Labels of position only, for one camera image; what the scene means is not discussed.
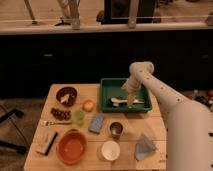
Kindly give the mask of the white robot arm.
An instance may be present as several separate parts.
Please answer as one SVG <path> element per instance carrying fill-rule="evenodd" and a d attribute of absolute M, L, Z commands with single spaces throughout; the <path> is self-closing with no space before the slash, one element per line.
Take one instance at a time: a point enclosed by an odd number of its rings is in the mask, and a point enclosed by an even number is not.
<path fill-rule="evenodd" d="M 167 171 L 213 171 L 213 114 L 153 76 L 151 62 L 134 62 L 122 88 L 135 94 L 141 85 L 168 110 Z"/>

